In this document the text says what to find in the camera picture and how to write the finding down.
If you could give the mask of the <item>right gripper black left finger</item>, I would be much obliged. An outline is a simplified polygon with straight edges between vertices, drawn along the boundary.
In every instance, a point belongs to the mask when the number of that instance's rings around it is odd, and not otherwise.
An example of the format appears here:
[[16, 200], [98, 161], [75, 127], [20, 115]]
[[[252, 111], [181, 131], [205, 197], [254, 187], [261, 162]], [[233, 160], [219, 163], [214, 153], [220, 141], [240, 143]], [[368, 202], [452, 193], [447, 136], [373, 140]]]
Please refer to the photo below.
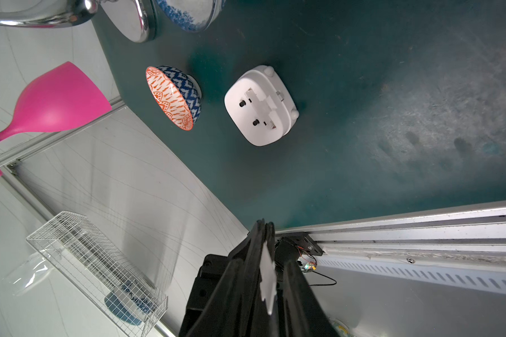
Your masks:
[[196, 336], [274, 336], [275, 314], [259, 290], [264, 242], [274, 260], [274, 224], [261, 219], [227, 256], [205, 257], [195, 279]]

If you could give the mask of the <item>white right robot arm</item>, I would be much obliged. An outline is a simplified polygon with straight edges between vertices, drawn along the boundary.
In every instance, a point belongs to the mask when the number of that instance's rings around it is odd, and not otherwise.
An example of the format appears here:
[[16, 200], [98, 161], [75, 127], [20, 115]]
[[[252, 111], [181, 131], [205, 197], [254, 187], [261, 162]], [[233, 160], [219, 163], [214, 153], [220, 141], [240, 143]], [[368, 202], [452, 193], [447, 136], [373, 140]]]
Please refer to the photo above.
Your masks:
[[195, 278], [180, 336], [336, 336], [303, 268], [320, 247], [258, 220], [226, 256], [209, 254]]

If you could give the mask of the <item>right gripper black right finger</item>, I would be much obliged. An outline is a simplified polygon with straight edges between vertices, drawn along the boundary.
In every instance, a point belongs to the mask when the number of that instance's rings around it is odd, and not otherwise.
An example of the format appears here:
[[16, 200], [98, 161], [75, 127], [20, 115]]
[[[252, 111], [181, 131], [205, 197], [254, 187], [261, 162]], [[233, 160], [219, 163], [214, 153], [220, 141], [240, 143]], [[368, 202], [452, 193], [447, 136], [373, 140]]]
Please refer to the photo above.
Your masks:
[[294, 248], [275, 250], [274, 336], [337, 336], [297, 260]]

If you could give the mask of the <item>white battery cover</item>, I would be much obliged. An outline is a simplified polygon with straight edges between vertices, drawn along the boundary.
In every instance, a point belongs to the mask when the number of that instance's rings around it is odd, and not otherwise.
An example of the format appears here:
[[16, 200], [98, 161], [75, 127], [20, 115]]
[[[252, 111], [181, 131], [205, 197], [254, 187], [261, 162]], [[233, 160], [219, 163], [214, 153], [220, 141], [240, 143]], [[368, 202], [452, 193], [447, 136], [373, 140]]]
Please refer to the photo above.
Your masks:
[[277, 294], [277, 276], [275, 272], [275, 262], [271, 258], [271, 254], [268, 250], [268, 244], [266, 242], [264, 242], [261, 250], [259, 271], [261, 276], [261, 282], [259, 284], [261, 300], [266, 306], [268, 316], [272, 316], [275, 305], [275, 297]]

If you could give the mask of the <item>white alarm clock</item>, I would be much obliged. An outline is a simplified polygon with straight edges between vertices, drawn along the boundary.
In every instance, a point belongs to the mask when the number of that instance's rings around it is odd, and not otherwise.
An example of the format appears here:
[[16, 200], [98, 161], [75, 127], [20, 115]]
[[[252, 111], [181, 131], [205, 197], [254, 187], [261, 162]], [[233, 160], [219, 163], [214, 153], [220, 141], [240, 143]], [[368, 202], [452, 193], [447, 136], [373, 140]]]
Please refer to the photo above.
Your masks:
[[267, 65], [244, 73], [227, 91], [224, 104], [245, 139], [257, 147], [287, 135], [299, 118], [287, 87]]

